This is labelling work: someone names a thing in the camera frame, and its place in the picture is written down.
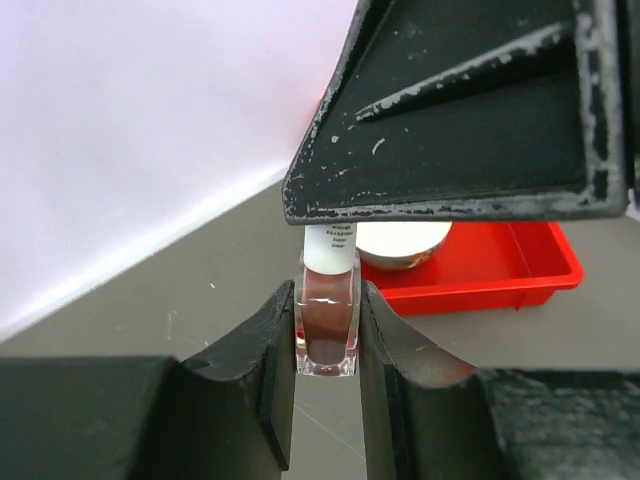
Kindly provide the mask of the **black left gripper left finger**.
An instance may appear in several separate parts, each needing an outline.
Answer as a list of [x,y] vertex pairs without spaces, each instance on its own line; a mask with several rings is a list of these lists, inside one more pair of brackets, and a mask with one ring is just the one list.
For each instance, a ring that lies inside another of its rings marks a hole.
[[5,358],[5,479],[278,479],[290,464],[293,285],[186,360]]

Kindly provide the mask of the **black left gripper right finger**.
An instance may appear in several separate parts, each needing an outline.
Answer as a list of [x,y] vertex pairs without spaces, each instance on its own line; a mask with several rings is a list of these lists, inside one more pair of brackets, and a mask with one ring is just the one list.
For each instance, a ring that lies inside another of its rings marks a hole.
[[362,286],[359,378],[371,479],[635,479],[639,375],[479,368]]

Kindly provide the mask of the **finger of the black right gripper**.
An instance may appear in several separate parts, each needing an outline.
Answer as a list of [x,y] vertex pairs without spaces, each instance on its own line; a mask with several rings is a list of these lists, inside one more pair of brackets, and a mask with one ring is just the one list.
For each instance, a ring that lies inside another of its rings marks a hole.
[[625,1],[360,1],[291,225],[579,220],[629,198]]

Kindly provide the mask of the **pink nail polish bottle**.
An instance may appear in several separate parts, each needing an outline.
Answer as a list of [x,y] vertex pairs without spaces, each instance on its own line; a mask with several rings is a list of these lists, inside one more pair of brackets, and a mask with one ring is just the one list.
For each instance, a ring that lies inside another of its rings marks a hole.
[[298,265],[294,282],[296,370],[316,377],[350,377],[358,355],[361,262],[323,275]]

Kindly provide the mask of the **white nail polish cap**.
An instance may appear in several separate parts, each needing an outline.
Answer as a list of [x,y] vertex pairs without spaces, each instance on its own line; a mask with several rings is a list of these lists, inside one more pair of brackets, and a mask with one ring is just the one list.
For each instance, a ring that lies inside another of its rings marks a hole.
[[356,256],[356,225],[308,225],[304,229],[303,263],[322,275],[341,275],[353,268]]

